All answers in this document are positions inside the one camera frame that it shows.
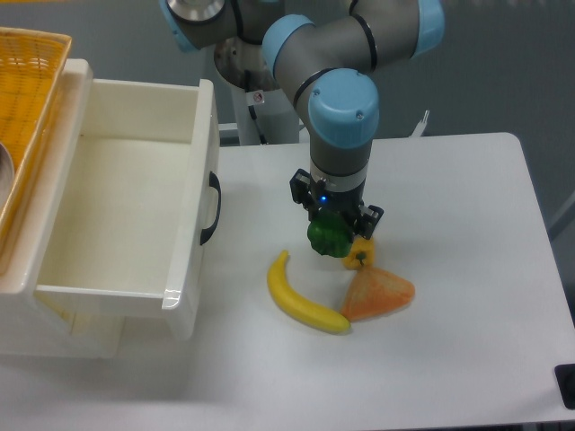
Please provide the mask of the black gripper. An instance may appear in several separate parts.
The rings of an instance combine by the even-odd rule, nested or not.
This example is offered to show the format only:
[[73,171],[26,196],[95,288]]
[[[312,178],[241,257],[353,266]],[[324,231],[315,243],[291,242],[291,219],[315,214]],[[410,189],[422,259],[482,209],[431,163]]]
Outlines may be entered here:
[[308,220],[313,220],[321,211],[341,216],[346,224],[353,224],[353,233],[362,238],[371,238],[384,215],[381,207],[363,205],[365,182],[347,191],[327,189],[323,180],[311,180],[310,174],[298,169],[289,181],[292,200],[303,207]]

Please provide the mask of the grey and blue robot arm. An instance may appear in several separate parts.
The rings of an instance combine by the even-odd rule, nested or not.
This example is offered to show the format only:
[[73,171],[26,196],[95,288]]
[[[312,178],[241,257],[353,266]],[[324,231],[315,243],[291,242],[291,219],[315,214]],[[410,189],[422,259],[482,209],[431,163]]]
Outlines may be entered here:
[[439,1],[347,1],[346,15],[317,25],[281,1],[163,1],[182,50],[237,38],[256,47],[265,70],[307,128],[310,167],[290,182],[310,219],[332,214],[347,239],[369,238],[383,210],[363,189],[379,123],[370,74],[436,47],[445,32]]

